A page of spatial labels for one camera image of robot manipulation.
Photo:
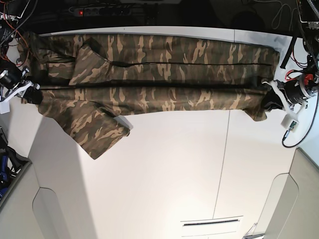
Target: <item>white table surface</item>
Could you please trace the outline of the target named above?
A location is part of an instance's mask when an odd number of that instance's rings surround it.
[[[200,27],[116,27],[77,32],[171,34],[268,45],[281,53],[291,37]],[[295,55],[305,61],[297,41]],[[17,58],[10,49],[9,58]],[[277,68],[282,80],[290,69]],[[287,144],[305,133],[313,101]],[[32,160],[39,185],[57,194],[72,238],[176,238],[180,221],[244,216],[241,238],[260,217],[274,178],[288,173],[294,149],[281,146],[285,112],[254,122],[242,111],[163,112],[127,116],[133,126],[99,159],[33,105],[11,102],[1,116],[9,144]]]

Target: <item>camouflage pants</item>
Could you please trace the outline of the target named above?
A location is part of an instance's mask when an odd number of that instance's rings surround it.
[[[119,115],[260,108],[279,54],[264,46],[133,34],[26,35],[38,110],[96,159],[129,129]],[[19,46],[21,57],[26,49]]]

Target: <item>cable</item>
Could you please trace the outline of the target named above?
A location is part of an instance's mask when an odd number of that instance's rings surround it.
[[[2,56],[1,50],[0,50],[0,58],[4,61],[9,61],[9,59],[7,58],[7,56]]]
[[[302,73],[303,71],[298,71],[298,70],[290,70],[286,73],[286,76],[285,76],[285,80],[286,81],[291,81],[291,80],[295,80],[296,78],[291,78],[290,75],[293,74],[293,73]]]
[[[316,6],[314,5],[313,1],[312,0],[307,0],[307,2],[309,3],[310,7],[312,8],[312,10],[316,14],[316,16],[319,18],[319,11],[316,8]]]
[[[289,24],[289,31],[291,31],[293,29],[293,18],[294,18],[294,11],[297,10],[297,8],[294,8],[294,9],[291,9],[291,7],[288,5],[288,4],[283,4],[281,1],[279,0],[268,0],[268,1],[263,1],[263,0],[252,0],[252,1],[255,1],[255,2],[258,2],[258,3],[271,3],[271,2],[277,2],[277,3],[280,3],[281,7],[279,8],[277,14],[275,15],[275,17],[273,18],[272,22],[271,22],[271,27],[273,30],[277,30],[280,23],[281,23],[281,17],[282,17],[282,14],[283,14],[283,10],[284,10],[284,7],[287,6],[290,10],[290,16],[291,16],[291,20],[290,20],[290,24]],[[277,26],[274,26],[275,24],[275,20],[278,19],[278,24]]]
[[[10,45],[10,44],[9,44],[9,46],[19,46],[19,43],[18,43],[18,44],[15,44],[15,45]]]
[[[302,29],[302,26],[301,26],[300,22],[299,22],[298,26],[299,26],[299,29],[300,29],[300,33],[301,33],[301,35],[302,35],[302,37],[304,39],[304,42],[306,44],[306,47],[307,47],[307,49],[309,51],[309,54],[312,57],[312,59],[314,60],[315,66],[316,66],[317,70],[319,71],[317,57],[315,56],[313,49],[311,48],[311,46],[309,45],[309,43],[307,41],[307,38],[305,36],[304,30]]]
[[[31,15],[34,13],[34,10],[35,10],[37,4],[38,4],[38,0],[35,0],[33,9],[32,9],[32,11],[30,12],[30,14],[26,17],[26,19],[25,19],[12,33],[18,31],[18,29],[31,17]],[[8,35],[8,36],[0,43],[0,47],[5,43],[5,41],[7,41],[7,40],[9,39],[9,37],[11,37],[11,35]]]
[[[283,137],[283,139],[282,139],[282,145],[283,145],[283,147],[285,147],[285,148],[294,148],[294,147],[297,147],[297,146],[299,146],[299,145],[308,137],[310,131],[312,130],[312,128],[313,128],[313,126],[314,126],[315,119],[316,119],[317,112],[318,112],[318,107],[319,107],[319,93],[317,93],[317,94],[318,94],[318,96],[317,96],[317,105],[316,105],[316,109],[315,109],[315,113],[314,113],[314,118],[313,118],[313,120],[312,120],[312,122],[311,122],[311,125],[310,125],[310,127],[309,127],[307,133],[306,133],[305,136],[304,136],[298,143],[296,143],[295,145],[287,146],[287,145],[285,145],[285,139],[286,139],[286,135],[287,135],[287,133],[288,133],[289,131],[286,131],[286,133],[285,133],[285,135],[284,135],[284,137]]]
[[[7,9],[7,3],[5,3],[4,6],[3,6],[3,18],[4,18],[5,22],[8,24],[8,26],[11,27],[12,30],[14,30],[14,27],[8,22],[8,20],[7,20],[6,16],[5,16],[5,10],[6,10],[6,9]],[[20,34],[20,32],[19,32],[17,29],[16,29],[16,33],[18,33],[18,35],[19,35],[19,36],[21,37],[21,39],[24,41],[25,46],[26,46],[27,49],[28,49],[27,56],[26,56],[25,60],[24,60],[21,64],[16,65],[17,67],[20,67],[20,66],[22,66],[22,65],[27,61],[27,59],[28,59],[28,57],[29,57],[30,50],[29,50],[29,45],[28,45],[27,41],[25,40],[25,38]]]
[[[307,67],[307,63],[300,63],[299,61],[296,60],[294,48],[293,48],[292,56],[293,57],[290,57],[290,58],[296,63],[297,66],[299,66],[300,68],[303,68],[303,69],[305,69]]]

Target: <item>wire bundle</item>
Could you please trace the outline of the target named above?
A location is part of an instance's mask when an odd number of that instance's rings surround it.
[[[309,51],[309,54],[310,54],[310,56],[311,56],[311,57],[313,58],[313,60],[314,60],[315,67],[316,67],[317,70],[319,71],[319,65],[318,65],[317,58],[316,58],[316,56],[315,56],[315,54],[314,54],[313,49],[311,48],[310,44],[308,43],[308,40],[307,40],[307,38],[306,38],[306,36],[305,36],[305,32],[304,32],[304,30],[303,30],[302,25],[301,25],[300,22],[299,22],[299,24],[298,24],[298,27],[299,27],[300,33],[301,33],[301,35],[302,35],[302,37],[303,37],[304,43],[306,44],[306,47],[307,47],[307,49],[308,49],[308,51]],[[314,124],[315,124],[315,120],[316,120],[316,116],[317,116],[318,109],[319,109],[319,93],[317,93],[317,102],[316,102],[316,108],[315,108],[314,117],[313,117],[313,119],[312,119],[312,121],[311,121],[311,124],[310,124],[310,127],[309,127],[307,133],[305,134],[305,136],[304,136],[298,143],[296,143],[296,144],[294,144],[294,145],[291,145],[291,146],[287,146],[287,145],[285,145],[285,139],[287,138],[286,135],[287,135],[287,133],[289,133],[289,131],[286,131],[286,133],[285,133],[285,135],[284,135],[284,137],[283,137],[283,139],[282,139],[282,145],[283,145],[283,147],[285,147],[285,148],[294,148],[294,147],[299,146],[302,142],[305,141],[305,139],[308,137],[308,135],[310,134],[310,131],[312,130],[312,128],[313,128],[313,126],[314,126]]]
[[[292,80],[296,80],[296,77],[291,78],[290,75],[293,73],[302,73],[303,71],[298,71],[298,70],[290,70],[287,72],[286,76],[285,76],[285,80],[286,81],[292,81]]]
[[[2,13],[2,16],[3,16],[4,20],[5,20],[5,22],[8,24],[8,26],[12,29],[12,33],[13,33],[13,34],[15,33],[14,38],[16,39],[16,34],[18,34],[18,35],[20,36],[20,38],[23,40],[23,43],[25,44],[25,47],[28,49],[27,56],[26,56],[25,60],[24,60],[21,64],[17,64],[17,65],[16,65],[17,67],[20,67],[20,66],[22,66],[22,65],[26,62],[26,60],[28,59],[29,54],[30,54],[30,49],[29,49],[29,45],[28,45],[27,41],[26,41],[25,38],[21,35],[21,33],[18,31],[18,29],[31,17],[31,15],[33,14],[33,12],[34,12],[34,10],[35,10],[35,7],[36,7],[36,5],[37,5],[37,3],[38,3],[38,0],[36,0],[35,4],[34,4],[34,6],[33,6],[33,9],[32,9],[32,11],[31,11],[31,13],[27,16],[27,18],[26,18],[17,28],[14,28],[14,27],[12,26],[12,22],[10,22],[10,19],[7,19],[7,13],[9,12],[9,11],[8,11],[9,2],[4,2],[4,1],[1,1],[1,0],[0,0],[0,3],[3,3],[3,13]],[[7,41],[9,37],[10,37],[10,35],[9,35],[8,37],[6,37],[6,38],[0,43],[0,47],[2,47],[2,45],[4,44],[4,42]],[[10,60],[9,60],[8,57],[7,57],[7,55],[6,55],[6,54],[5,54],[5,55],[2,55],[2,54],[1,54],[1,51],[0,51],[0,58],[1,58],[2,60],[5,60],[5,61],[10,62]]]
[[[295,58],[295,51],[293,50],[293,53],[292,53],[292,57],[290,57],[296,64],[297,66],[299,66],[300,68],[306,68],[307,67],[307,63],[301,63],[299,61],[296,60]]]

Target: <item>power strip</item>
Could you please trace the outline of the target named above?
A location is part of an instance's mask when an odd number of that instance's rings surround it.
[[[123,6],[113,6],[113,7],[104,7],[104,6],[92,6],[86,8],[75,8],[73,11],[74,16],[78,17],[90,17],[90,16],[127,16],[130,15],[131,9]]]
[[[138,4],[180,4],[181,0],[120,0],[121,3]]]

